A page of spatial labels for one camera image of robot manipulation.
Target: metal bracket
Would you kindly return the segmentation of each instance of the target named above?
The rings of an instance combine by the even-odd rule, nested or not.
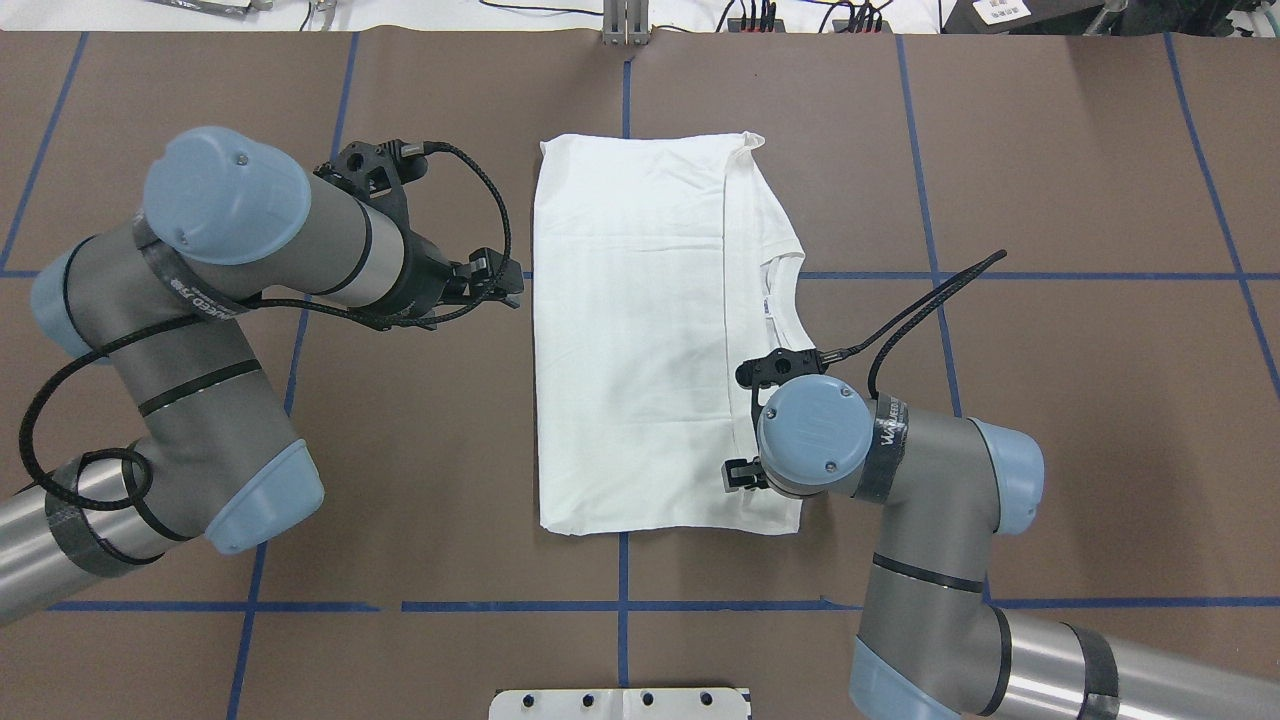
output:
[[[604,44],[648,45],[649,0],[604,0]]]

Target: white cloth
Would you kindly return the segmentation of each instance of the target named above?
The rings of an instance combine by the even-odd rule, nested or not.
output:
[[[794,302],[804,251],[751,156],[763,143],[543,143],[534,346],[548,530],[800,528],[799,501],[721,482],[724,460],[758,452],[733,370],[813,347]]]

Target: blue plastic cap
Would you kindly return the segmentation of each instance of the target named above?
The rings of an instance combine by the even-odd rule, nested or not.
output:
[[[960,720],[855,638],[849,697],[870,720]]]
[[[756,438],[760,461],[773,475],[817,491],[863,464],[872,447],[872,415],[844,380],[803,375],[764,404]]]
[[[1044,497],[1044,454],[1027,433],[970,418],[987,441],[1000,491],[997,533],[1016,536],[1032,525]]]
[[[72,357],[79,357],[93,348],[79,336],[67,309],[64,283],[67,266],[74,254],[74,249],[68,250],[36,275],[36,282],[31,286],[31,314],[36,316],[36,324],[49,340],[61,346]]]
[[[310,211],[311,184],[293,158],[219,127],[173,138],[142,187],[156,236],[214,265],[266,258],[293,240]]]
[[[234,555],[297,525],[324,502],[324,486],[307,443],[280,451],[218,511],[205,537],[218,552]]]

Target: white floor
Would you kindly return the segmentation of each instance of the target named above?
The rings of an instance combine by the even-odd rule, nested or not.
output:
[[[600,0],[502,0],[522,5],[559,5],[599,10]],[[884,0],[873,0],[877,5]],[[815,32],[827,12],[823,0],[777,0],[778,17],[790,32]],[[956,0],[942,0],[948,14]],[[0,0],[0,29],[141,29],[141,31],[296,31],[307,14],[307,0],[275,0],[269,12],[221,18],[147,0]],[[722,0],[650,0],[650,24],[675,24],[710,32],[724,9]],[[836,9],[832,17],[844,17]],[[737,17],[735,8],[731,13]],[[891,0],[884,18],[896,32],[938,31],[937,0]],[[1272,37],[1266,17],[1233,13],[1238,27]],[[314,29],[320,22],[312,23]],[[486,8],[477,0],[338,0],[332,29],[366,29],[396,24],[415,29],[561,29],[599,28],[600,19],[570,14]]]

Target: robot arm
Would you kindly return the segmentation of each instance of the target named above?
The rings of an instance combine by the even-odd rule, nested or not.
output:
[[[275,147],[207,127],[152,164],[137,218],[41,272],[32,309],[73,356],[157,323],[180,327],[110,352],[150,432],[131,447],[146,468],[122,452],[86,454],[49,475],[63,497],[32,487],[0,505],[0,624],[200,534],[241,552],[320,506],[306,443],[234,320],[298,305],[264,301],[262,290],[332,299],[380,329],[430,329],[484,300],[516,306],[524,281],[509,225],[504,254],[479,250],[465,264],[410,228],[403,184],[426,173],[433,151],[471,165],[507,225],[497,190],[444,143],[357,142],[311,174]],[[438,305],[462,309],[434,316]],[[33,462],[29,443],[23,454]],[[120,497],[132,502],[105,502]]]
[[[1280,717],[1280,684],[986,605],[992,537],[1034,519],[1039,447],[897,398],[864,402],[800,355],[780,350],[739,370],[745,386],[764,375],[781,387],[756,424],[760,457],[726,464],[726,489],[883,506],[850,683],[868,717]]]

